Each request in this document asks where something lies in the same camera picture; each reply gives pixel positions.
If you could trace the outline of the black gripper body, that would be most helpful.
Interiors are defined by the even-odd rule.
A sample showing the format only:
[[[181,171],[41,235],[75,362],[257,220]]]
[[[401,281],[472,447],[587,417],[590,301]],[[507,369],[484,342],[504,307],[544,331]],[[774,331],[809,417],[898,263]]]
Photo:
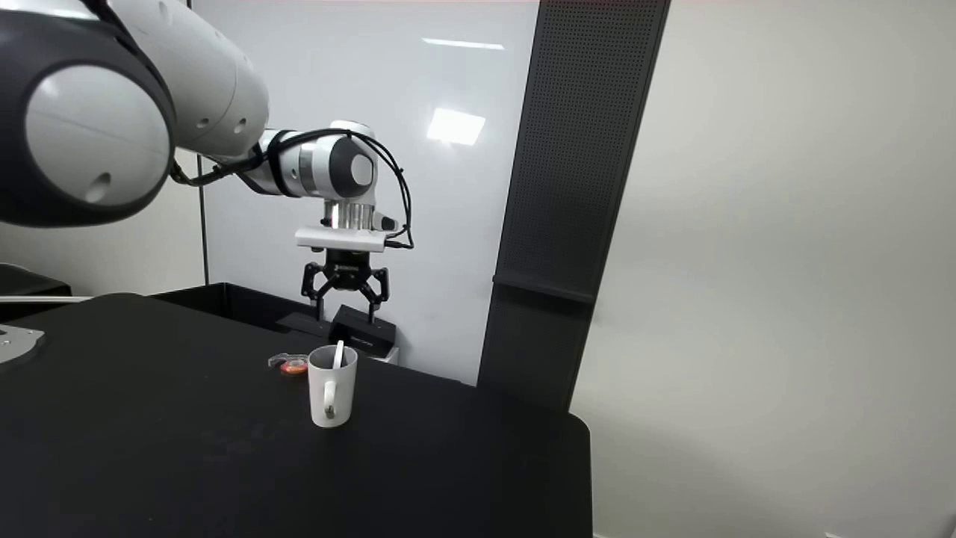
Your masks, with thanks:
[[[320,275],[320,283],[332,290],[362,290],[372,275],[369,254],[328,247],[317,275]]]

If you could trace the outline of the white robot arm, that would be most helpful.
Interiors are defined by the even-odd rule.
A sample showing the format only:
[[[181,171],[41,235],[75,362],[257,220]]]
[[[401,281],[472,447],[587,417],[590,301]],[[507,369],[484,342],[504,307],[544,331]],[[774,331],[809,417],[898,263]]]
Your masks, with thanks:
[[[320,198],[299,241],[301,292],[389,298],[369,263],[392,241],[372,208],[386,145],[356,121],[275,129],[241,50],[181,0],[0,0],[0,218],[111,223],[184,183],[177,156],[257,195]]]

